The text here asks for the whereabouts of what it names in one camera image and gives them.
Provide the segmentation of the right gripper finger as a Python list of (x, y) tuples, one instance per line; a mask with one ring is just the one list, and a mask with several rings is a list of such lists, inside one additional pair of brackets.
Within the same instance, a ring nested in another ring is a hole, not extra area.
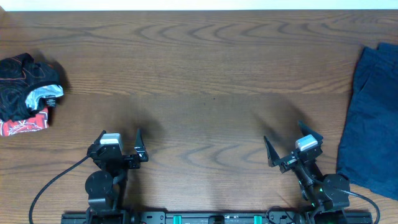
[(301, 133), (304, 136), (312, 135), (318, 142), (322, 142), (323, 141), (323, 136), (322, 135), (318, 134), (316, 131), (314, 131), (311, 128), (309, 128), (302, 121), (298, 121), (298, 126), (300, 128)]
[(271, 142), (269, 141), (269, 139), (266, 136), (264, 136), (264, 142), (265, 142), (266, 149), (267, 149), (267, 160), (268, 160), (269, 167), (278, 166), (280, 164), (279, 163), (280, 157), (279, 157), (278, 153), (276, 152), (273, 145), (271, 144)]

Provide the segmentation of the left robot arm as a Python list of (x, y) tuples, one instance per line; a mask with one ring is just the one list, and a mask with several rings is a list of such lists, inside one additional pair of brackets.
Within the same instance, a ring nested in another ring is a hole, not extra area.
[(149, 160), (141, 131), (137, 130), (134, 154), (123, 154), (119, 133), (102, 131), (87, 150), (87, 156), (99, 167), (85, 182), (89, 208), (84, 223), (139, 223), (139, 216), (122, 208), (127, 173)]

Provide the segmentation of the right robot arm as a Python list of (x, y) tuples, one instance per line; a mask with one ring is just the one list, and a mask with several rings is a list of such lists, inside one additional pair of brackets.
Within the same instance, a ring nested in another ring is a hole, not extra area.
[(298, 126), (303, 137), (285, 157), (280, 157), (264, 137), (269, 167), (279, 167), (281, 173), (293, 172), (302, 197), (310, 202), (310, 208), (294, 215), (292, 223), (347, 223), (344, 209), (349, 206), (349, 180), (339, 174), (321, 173), (316, 160), (323, 153), (323, 136), (301, 121)]

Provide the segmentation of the navy blue shorts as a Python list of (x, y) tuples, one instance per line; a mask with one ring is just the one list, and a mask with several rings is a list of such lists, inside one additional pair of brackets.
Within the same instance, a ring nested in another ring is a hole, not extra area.
[(366, 47), (338, 146), (337, 173), (375, 194), (397, 199), (397, 46)]

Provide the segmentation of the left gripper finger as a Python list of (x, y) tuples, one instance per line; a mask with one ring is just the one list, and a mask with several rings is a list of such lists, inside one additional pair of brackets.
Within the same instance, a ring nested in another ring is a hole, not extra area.
[(146, 147), (144, 145), (144, 141), (142, 140), (141, 130), (138, 129), (136, 133), (136, 140), (134, 144), (134, 149), (136, 150), (136, 154), (141, 162), (148, 162), (149, 155), (146, 151)]
[(96, 138), (93, 144), (100, 144), (101, 138), (103, 137), (104, 134), (106, 134), (106, 131), (102, 130), (101, 134)]

